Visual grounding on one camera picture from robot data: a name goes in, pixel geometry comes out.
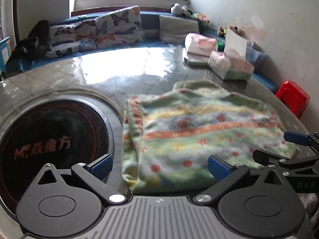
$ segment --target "blue sofa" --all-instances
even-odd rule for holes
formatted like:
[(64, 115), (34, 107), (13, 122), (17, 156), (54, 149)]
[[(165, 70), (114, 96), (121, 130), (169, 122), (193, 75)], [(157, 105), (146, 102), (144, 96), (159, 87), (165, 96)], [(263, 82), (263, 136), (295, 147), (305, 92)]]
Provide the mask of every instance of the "blue sofa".
[[(50, 25), (63, 25), (63, 24), (72, 24), (75, 22), (79, 22), (82, 20), (88, 20), (88, 19), (94, 19), (95, 17), (99, 17), (101, 15), (104, 15), (105, 13), (93, 13), (93, 14), (87, 14), (87, 15), (81, 15), (81, 16), (75, 16), (71, 17), (69, 19), (62, 20), (60, 22), (53, 22)], [(149, 12), (149, 11), (141, 11), (141, 21), (142, 21), (142, 28), (145, 33), (145, 39), (146, 41), (144, 42), (138, 42), (138, 43), (133, 43), (133, 44), (121, 44), (121, 45), (116, 45), (113, 47), (109, 47), (106, 49), (96, 49), (96, 50), (90, 50), (90, 51), (84, 51), (84, 52), (77, 52), (65, 57), (60, 57), (60, 58), (54, 58), (50, 60), (35, 60), (35, 61), (30, 61), (27, 59), (18, 59), (9, 62), (6, 66), (5, 69), (2, 69), (2, 71), (6, 73), (11, 73), (11, 72), (24, 72), (28, 71), (37, 67), (40, 67), (42, 65), (51, 63), (51, 62), (56, 62), (59, 60), (63, 60), (66, 58), (72, 58), (72, 57), (79, 57), (82, 55), (86, 54), (91, 54), (91, 53), (96, 53), (96, 52), (103, 52), (103, 51), (109, 51), (109, 50), (117, 50), (117, 49), (123, 49), (127, 47), (168, 47), (169, 44), (162, 43), (160, 41), (159, 37), (159, 29), (160, 29), (160, 21), (159, 21), (159, 15), (167, 15), (171, 16), (170, 13), (162, 13), (162, 12)], [(201, 25), (199, 24), (199, 29), (200, 33), (203, 35), (207, 36), (217, 36), (217, 33), (213, 31), (209, 31), (209, 33), (206, 33), (203, 29), (201, 29)], [(265, 75), (263, 75), (261, 72), (256, 71), (254, 73), (254, 76), (261, 81), (269, 90), (271, 90), (273, 93), (276, 93), (278, 90), (277, 85), (272, 82), (269, 78), (267, 78)]]

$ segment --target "red plastic stool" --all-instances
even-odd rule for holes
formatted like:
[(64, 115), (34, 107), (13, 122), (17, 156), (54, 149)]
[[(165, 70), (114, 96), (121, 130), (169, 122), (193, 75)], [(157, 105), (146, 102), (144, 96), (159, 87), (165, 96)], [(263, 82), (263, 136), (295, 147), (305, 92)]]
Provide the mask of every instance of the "red plastic stool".
[(301, 118), (310, 101), (310, 96), (299, 85), (289, 80), (283, 83), (276, 96), (297, 118)]

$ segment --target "blue gripper pad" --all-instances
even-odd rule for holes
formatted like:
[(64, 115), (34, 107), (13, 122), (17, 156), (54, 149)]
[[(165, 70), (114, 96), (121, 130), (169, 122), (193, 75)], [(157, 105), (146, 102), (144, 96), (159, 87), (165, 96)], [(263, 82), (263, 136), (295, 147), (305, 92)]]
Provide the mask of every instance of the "blue gripper pad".
[(103, 155), (86, 166), (86, 170), (103, 181), (113, 169), (113, 160), (110, 155)]
[(304, 134), (299, 134), (295, 132), (285, 132), (284, 133), (284, 140), (287, 142), (295, 143), (302, 146), (310, 146), (311, 145), (311, 139)]
[(217, 181), (220, 181), (233, 172), (234, 166), (217, 156), (210, 156), (208, 157), (208, 170)]

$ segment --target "silver bolt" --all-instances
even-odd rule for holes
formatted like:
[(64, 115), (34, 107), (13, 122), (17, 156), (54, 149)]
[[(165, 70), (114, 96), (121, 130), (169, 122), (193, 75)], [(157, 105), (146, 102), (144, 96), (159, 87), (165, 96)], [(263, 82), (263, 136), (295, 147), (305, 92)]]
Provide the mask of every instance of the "silver bolt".
[(110, 201), (119, 203), (125, 200), (125, 197), (121, 194), (113, 194), (108, 198)]
[(212, 200), (212, 197), (210, 195), (201, 194), (196, 196), (195, 198), (198, 202), (209, 202)]

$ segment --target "cooktop logo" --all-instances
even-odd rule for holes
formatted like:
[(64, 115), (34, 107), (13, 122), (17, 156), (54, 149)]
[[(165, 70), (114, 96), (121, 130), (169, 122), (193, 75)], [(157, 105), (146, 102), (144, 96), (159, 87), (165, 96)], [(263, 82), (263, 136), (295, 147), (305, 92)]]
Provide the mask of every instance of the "cooktop logo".
[(33, 146), (31, 146), (31, 143), (24, 145), (20, 150), (16, 148), (16, 151), (14, 152), (14, 159), (17, 158), (28, 158), (29, 156), (34, 156), (38, 154), (43, 153), (50, 153), (50, 152), (56, 152), (57, 149), (61, 151), (64, 149), (70, 149), (71, 148), (71, 137), (68, 136), (62, 136), (62, 138), (53, 139), (50, 138), (48, 141), (40, 141), (33, 143)]

